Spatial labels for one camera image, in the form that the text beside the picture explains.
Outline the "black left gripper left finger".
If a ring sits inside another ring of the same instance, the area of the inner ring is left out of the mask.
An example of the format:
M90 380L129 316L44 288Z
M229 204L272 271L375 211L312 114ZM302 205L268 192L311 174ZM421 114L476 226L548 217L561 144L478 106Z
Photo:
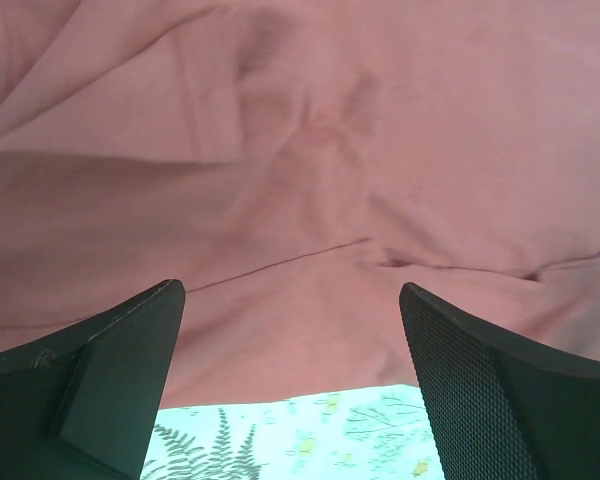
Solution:
M185 298L166 280L0 352L0 480L139 478Z

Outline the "dusty rose t shirt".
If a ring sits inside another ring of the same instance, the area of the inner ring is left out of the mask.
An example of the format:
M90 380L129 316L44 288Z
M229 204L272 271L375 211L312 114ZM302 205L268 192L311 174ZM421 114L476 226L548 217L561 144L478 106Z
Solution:
M167 406L413 383L407 282L600 360L600 1L0 1L0 351L165 279Z

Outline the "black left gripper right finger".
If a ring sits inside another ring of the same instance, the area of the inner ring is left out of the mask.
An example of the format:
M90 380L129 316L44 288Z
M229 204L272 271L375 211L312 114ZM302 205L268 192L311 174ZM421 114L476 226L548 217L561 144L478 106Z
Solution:
M600 362L475 317L414 283L406 340L447 479L600 480Z

